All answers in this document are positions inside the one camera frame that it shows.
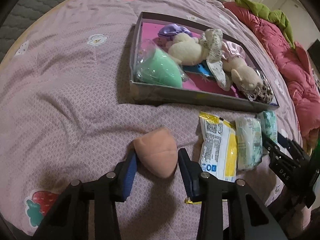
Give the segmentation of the leopard print scrunchie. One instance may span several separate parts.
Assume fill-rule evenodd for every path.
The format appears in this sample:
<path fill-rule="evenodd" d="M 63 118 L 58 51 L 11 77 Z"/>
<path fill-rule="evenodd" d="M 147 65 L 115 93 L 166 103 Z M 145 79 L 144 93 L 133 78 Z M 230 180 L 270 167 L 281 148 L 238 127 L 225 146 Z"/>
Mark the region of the leopard print scrunchie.
<path fill-rule="evenodd" d="M 272 87 L 262 71 L 258 70 L 255 67 L 253 69 L 261 78 L 262 83 L 259 83 L 254 90 L 242 90 L 242 93 L 246 96 L 246 98 L 248 98 L 249 101 L 257 101 L 270 104 L 274 98 Z"/>

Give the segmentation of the white floral scrunchie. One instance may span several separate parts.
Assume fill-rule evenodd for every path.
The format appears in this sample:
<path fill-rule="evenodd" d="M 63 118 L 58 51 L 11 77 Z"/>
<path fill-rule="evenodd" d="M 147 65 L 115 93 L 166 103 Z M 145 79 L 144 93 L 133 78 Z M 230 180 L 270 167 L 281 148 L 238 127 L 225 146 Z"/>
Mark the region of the white floral scrunchie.
<path fill-rule="evenodd" d="M 221 29 L 207 29 L 201 34 L 199 44 L 204 48 L 206 64 L 215 78 L 217 85 L 224 91 L 229 91 L 232 81 L 223 70 Z"/>

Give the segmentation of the red pink quilt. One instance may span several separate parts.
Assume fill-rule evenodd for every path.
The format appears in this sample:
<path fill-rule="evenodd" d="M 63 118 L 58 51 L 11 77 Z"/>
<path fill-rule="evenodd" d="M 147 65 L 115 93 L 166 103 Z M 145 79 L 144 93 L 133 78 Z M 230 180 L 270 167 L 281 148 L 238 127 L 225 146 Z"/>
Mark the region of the red pink quilt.
<path fill-rule="evenodd" d="M 291 48 L 275 24 L 253 15 L 235 1 L 223 5 L 251 29 L 277 66 L 295 106 L 303 145 L 314 148 L 319 136 L 319 91 L 306 50 L 298 42 L 295 49 Z"/>

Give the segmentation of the cream plush purple dress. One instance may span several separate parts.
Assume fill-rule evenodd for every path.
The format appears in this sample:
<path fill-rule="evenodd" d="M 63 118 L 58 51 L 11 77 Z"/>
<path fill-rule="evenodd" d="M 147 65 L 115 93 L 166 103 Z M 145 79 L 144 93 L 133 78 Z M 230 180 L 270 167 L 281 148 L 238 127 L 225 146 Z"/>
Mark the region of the cream plush purple dress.
<path fill-rule="evenodd" d="M 166 48 L 170 57 L 183 66 L 194 66 L 208 56 L 208 49 L 193 37 L 191 31 L 177 24 L 165 25 L 158 32 L 160 38 L 166 39 Z"/>

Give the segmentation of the green blanket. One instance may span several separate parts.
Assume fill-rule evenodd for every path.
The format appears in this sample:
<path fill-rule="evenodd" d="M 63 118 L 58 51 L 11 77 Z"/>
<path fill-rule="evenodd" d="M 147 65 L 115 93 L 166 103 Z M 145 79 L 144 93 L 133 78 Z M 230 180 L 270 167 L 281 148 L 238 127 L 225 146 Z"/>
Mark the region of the green blanket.
<path fill-rule="evenodd" d="M 289 19 L 283 11 L 271 10 L 263 3 L 253 2 L 250 0 L 234 0 L 240 7 L 248 9 L 253 15 L 275 24 L 291 48 L 295 49 L 292 27 Z"/>

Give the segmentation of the cream plush pink dress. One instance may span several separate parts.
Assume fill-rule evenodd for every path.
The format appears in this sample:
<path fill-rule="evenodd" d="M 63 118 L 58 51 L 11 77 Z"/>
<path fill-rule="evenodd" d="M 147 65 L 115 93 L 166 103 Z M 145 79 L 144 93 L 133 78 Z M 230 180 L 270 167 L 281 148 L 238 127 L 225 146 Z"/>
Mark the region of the cream plush pink dress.
<path fill-rule="evenodd" d="M 231 74 L 232 81 L 239 90 L 252 92 L 259 85 L 263 85 L 257 72 L 247 64 L 242 46 L 231 41 L 223 41 L 221 49 L 223 70 Z"/>

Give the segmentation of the pink patterned bed sheet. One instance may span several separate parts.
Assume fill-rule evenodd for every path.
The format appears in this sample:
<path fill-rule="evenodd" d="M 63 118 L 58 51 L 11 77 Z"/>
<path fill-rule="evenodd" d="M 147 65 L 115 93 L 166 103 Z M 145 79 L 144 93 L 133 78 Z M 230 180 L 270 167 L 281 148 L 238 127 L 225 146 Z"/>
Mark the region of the pink patterned bed sheet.
<path fill-rule="evenodd" d="M 252 32 L 214 0 L 69 0 L 44 16 L 14 46 L 1 68 L 1 214 L 28 235 L 37 191 L 60 193 L 73 179 L 100 178 L 123 160 L 136 137 L 170 129 L 197 160 L 199 113 L 228 121 L 225 108 L 137 105 L 130 95 L 129 55 L 141 12 L 220 28 L 242 42 L 279 102 L 278 129 L 302 142 L 295 107 L 276 65 Z"/>

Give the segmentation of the black television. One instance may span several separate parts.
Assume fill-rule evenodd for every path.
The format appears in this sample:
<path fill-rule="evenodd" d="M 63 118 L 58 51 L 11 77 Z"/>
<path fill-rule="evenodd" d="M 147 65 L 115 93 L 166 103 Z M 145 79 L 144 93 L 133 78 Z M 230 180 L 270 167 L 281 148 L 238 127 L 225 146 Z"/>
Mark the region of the black television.
<path fill-rule="evenodd" d="M 317 39 L 313 44 L 308 48 L 308 54 L 310 55 L 314 65 L 318 72 L 320 72 L 320 41 Z"/>

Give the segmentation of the green flower tissue pack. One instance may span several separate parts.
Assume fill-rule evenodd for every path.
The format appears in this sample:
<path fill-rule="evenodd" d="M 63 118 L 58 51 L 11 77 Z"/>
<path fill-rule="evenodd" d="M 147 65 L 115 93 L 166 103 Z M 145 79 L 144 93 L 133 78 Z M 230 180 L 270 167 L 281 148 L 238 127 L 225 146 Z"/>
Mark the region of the green flower tissue pack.
<path fill-rule="evenodd" d="M 261 131 L 264 132 L 273 142 L 277 143 L 278 129 L 277 117 L 274 111 L 262 111 L 257 114 L 260 121 Z"/>

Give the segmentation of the white green tissue pack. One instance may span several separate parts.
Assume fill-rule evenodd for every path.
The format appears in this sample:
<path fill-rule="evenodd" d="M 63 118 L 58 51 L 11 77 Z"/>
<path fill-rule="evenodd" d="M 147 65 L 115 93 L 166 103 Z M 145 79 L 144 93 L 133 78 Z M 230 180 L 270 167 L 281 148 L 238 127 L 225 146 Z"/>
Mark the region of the white green tissue pack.
<path fill-rule="evenodd" d="M 252 170 L 263 157 L 261 126 L 255 118 L 237 118 L 236 137 L 238 143 L 238 170 Z"/>

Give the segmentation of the peach makeup sponge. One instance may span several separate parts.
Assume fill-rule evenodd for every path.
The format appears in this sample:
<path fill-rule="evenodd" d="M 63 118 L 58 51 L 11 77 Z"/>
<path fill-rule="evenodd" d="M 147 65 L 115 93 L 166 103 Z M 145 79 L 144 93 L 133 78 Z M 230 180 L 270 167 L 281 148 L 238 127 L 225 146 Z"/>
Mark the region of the peach makeup sponge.
<path fill-rule="evenodd" d="M 163 179 L 174 174 L 178 152 L 168 128 L 161 127 L 137 137 L 133 145 L 139 160 L 152 174 Z"/>

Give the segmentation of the green sponge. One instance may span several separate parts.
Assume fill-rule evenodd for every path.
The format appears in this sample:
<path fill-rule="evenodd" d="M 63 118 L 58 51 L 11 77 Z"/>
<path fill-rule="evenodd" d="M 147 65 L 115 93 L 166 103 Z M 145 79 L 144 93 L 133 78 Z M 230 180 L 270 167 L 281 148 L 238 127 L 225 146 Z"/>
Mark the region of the green sponge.
<path fill-rule="evenodd" d="M 152 40 L 140 43 L 134 75 L 137 82 L 174 88 L 182 88 L 186 78 L 180 66 Z"/>

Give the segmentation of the yellow white wipes pack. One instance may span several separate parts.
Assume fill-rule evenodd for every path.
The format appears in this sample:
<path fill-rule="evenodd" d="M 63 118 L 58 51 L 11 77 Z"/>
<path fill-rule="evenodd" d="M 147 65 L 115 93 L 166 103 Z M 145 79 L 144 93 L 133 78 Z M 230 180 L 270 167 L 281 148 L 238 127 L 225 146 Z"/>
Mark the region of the yellow white wipes pack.
<path fill-rule="evenodd" d="M 202 172 L 207 172 L 219 180 L 235 182 L 237 166 L 237 142 L 235 126 L 217 115 L 199 113 L 203 138 L 199 161 Z M 185 198 L 186 204 L 199 204 Z"/>

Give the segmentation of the shallow purple cardboard box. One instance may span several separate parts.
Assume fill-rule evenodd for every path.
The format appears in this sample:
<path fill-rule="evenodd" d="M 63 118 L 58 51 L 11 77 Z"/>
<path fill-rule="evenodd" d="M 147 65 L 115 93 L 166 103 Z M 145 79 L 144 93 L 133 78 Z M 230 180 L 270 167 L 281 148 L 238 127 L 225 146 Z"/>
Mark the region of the shallow purple cardboard box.
<path fill-rule="evenodd" d="M 167 25 L 176 23 L 186 27 L 193 35 L 199 36 L 209 27 L 183 18 L 157 14 L 154 12 L 141 12 L 137 20 L 133 41 L 130 50 L 130 93 L 136 103 L 147 105 L 160 105 L 163 103 L 185 103 L 191 105 L 213 106 L 236 111 L 259 113 L 265 110 L 275 110 L 279 108 L 276 97 L 272 103 L 266 104 L 257 101 L 249 101 L 245 98 L 235 98 L 228 95 L 188 90 L 184 88 L 174 88 L 160 85 L 151 85 L 137 82 L 134 75 L 137 53 L 141 43 L 141 26 L 143 22 L 158 23 Z"/>

